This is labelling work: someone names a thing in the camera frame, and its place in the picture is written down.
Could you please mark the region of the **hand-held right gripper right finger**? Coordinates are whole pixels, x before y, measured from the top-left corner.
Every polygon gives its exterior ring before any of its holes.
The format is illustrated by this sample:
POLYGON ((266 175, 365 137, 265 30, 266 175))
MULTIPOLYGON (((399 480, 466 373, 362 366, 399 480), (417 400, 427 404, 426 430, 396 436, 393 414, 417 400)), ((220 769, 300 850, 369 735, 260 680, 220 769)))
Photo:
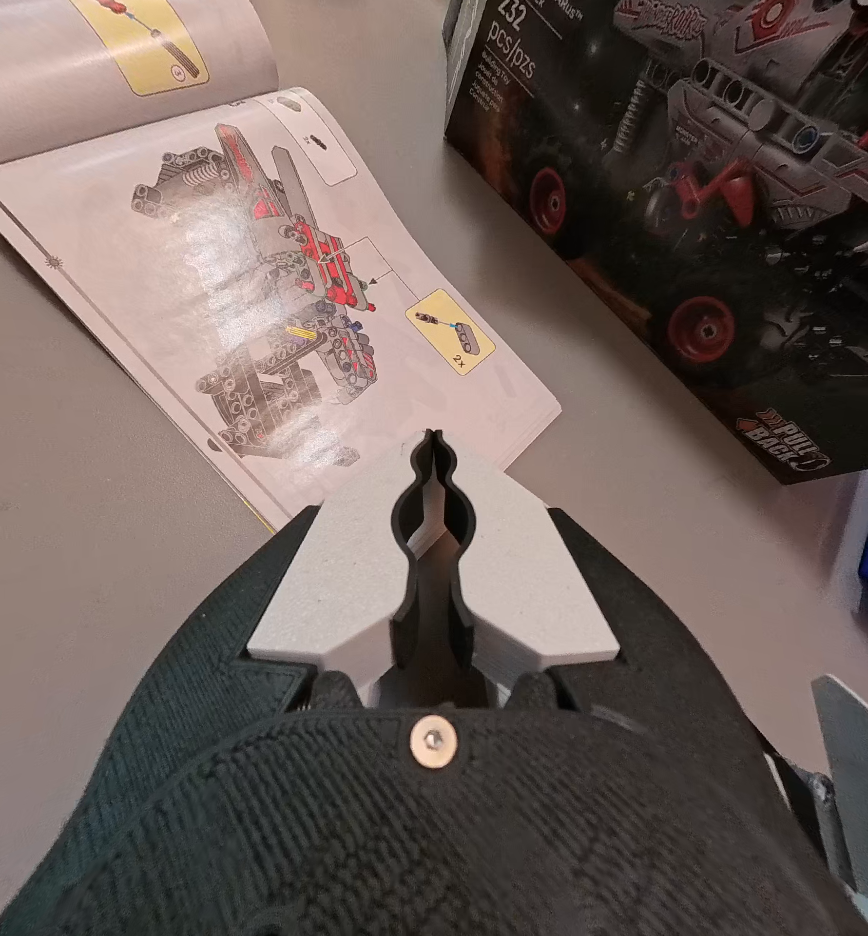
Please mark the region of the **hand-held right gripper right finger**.
POLYGON ((516 681, 615 660, 620 646, 545 503, 438 429, 432 437, 450 572, 450 646, 497 707, 516 681))

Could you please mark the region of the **toy truck cardboard box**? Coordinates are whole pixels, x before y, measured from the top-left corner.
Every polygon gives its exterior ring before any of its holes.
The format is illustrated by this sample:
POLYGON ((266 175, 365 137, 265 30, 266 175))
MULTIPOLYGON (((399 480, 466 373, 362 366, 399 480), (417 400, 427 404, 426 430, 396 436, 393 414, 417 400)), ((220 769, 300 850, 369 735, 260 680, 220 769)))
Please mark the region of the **toy truck cardboard box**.
POLYGON ((445 137, 783 484, 868 470, 868 2, 450 2, 445 137))

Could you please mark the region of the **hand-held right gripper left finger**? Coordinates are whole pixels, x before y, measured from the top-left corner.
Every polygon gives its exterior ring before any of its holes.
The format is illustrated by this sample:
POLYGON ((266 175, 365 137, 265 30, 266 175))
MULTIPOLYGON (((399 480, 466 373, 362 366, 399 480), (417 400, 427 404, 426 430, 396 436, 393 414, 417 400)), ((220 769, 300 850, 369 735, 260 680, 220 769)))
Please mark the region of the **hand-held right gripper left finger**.
POLYGON ((252 658, 341 672, 377 704, 380 680, 417 646, 432 436, 397 443, 318 507, 251 635, 252 658))

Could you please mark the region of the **open toy instruction booklet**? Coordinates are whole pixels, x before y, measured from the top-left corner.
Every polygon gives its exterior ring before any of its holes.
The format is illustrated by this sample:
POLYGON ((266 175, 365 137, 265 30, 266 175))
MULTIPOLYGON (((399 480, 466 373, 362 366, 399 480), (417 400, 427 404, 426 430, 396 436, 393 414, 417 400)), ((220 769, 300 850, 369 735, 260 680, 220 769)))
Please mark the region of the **open toy instruction booklet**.
POLYGON ((0 233, 273 529, 416 429, 560 415, 252 2, 0 2, 0 233))

